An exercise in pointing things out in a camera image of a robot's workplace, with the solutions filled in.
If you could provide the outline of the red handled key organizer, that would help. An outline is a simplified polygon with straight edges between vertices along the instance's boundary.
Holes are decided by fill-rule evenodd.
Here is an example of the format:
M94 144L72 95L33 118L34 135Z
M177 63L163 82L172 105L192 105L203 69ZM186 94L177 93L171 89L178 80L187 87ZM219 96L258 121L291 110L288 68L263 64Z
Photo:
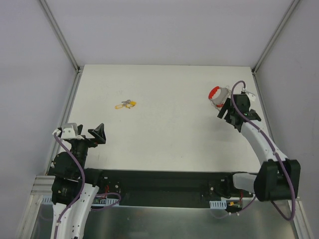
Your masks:
M211 104L216 109L220 110L226 102L227 98L230 96L230 94L231 91L229 89L229 86L216 86L210 91L208 99L211 101Z

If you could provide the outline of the key with yellow window tag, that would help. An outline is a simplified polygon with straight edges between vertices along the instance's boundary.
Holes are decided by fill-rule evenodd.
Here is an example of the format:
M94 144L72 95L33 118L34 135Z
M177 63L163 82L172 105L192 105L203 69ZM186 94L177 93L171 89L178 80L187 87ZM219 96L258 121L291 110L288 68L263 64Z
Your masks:
M115 109L121 109L121 108L125 108L126 107L126 105L127 105L127 103L121 103L121 104L119 104L119 105L116 105L115 106Z

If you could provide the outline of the key with solid yellow tag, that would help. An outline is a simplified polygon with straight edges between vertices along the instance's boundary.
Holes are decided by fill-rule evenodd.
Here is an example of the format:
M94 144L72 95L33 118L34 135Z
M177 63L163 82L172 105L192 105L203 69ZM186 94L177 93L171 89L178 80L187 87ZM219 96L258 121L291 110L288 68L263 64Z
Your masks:
M133 106L136 105L136 102L131 101L131 100L126 100L126 101L123 101L123 102L122 102L122 105L123 105L124 107L133 107Z

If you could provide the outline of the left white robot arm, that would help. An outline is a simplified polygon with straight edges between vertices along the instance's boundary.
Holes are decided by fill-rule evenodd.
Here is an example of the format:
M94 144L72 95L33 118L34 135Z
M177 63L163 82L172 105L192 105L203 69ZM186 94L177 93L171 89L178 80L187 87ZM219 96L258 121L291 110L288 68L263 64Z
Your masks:
M89 129L91 138L82 134L82 125L66 123L53 133L63 148L48 174L54 176L51 187L53 223L52 239L81 239L95 196L105 189L105 181L98 169L85 168L89 148L106 143L104 124Z

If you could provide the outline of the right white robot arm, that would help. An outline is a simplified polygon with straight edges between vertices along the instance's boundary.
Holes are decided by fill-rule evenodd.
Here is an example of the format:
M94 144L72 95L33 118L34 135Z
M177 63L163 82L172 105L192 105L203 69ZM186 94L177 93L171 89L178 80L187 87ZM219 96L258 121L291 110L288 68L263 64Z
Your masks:
M246 94L234 94L224 103L218 118L241 133L251 145L259 162L258 173L234 173L224 184L225 193L236 196L252 192L261 202L294 200L298 194L301 165L282 153L263 130L259 115L250 108Z

